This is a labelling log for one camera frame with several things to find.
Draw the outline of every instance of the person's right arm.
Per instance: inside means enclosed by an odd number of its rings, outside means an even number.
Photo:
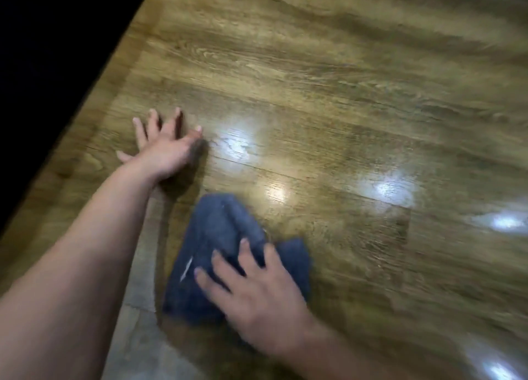
[[[310,312],[272,244],[265,246],[264,255],[266,267],[260,268],[248,241],[242,240],[238,259],[246,273],[243,277],[219,253],[213,253],[214,272],[230,292],[203,269],[195,270],[198,285],[242,339],[307,380],[416,378],[353,350]]]

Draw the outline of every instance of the glossy floor surface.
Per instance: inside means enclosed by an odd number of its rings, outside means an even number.
[[[150,207],[107,378],[290,376],[225,329],[155,316],[212,191],[304,237],[310,304],[351,342],[430,378],[528,378],[526,17],[514,0],[145,0],[3,235],[2,290],[135,151],[132,117],[179,105],[208,149]]]

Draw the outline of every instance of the blue cloth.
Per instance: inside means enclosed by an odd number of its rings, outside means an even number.
[[[208,194],[196,204],[188,225],[180,253],[168,279],[163,311],[188,323],[221,321],[222,312],[205,297],[194,280],[194,269],[201,266],[216,282],[211,264],[213,250],[242,275],[238,264],[240,240],[249,239],[257,263],[264,267],[266,234],[246,208],[231,194]],[[308,272],[311,259],[300,238],[293,238],[276,246],[282,264],[297,283],[303,297],[310,292]]]

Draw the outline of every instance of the cloth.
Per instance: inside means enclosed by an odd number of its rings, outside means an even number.
[[[170,316],[197,324],[221,321],[224,314],[205,297],[194,280],[194,269],[201,266],[214,281],[226,287],[213,273],[211,255],[218,250],[238,270],[240,240],[247,237],[257,263],[264,267],[266,234],[246,208],[231,194],[208,194],[196,204],[180,253],[168,279],[163,311]],[[300,238],[276,246],[282,264],[302,296],[310,292],[308,273],[311,259]]]

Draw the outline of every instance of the cleaning cloth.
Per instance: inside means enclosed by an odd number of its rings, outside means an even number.
[[[174,263],[165,291],[163,311],[170,316],[197,324],[221,321],[223,313],[205,297],[194,280],[194,269],[202,267],[214,281],[225,285],[213,273],[211,255],[218,250],[241,274],[238,264],[240,240],[247,237],[256,262],[264,267],[266,233],[253,216],[231,194],[208,194],[195,206],[181,250]],[[311,259],[301,238],[276,245],[282,264],[302,296],[309,295],[308,272]]]

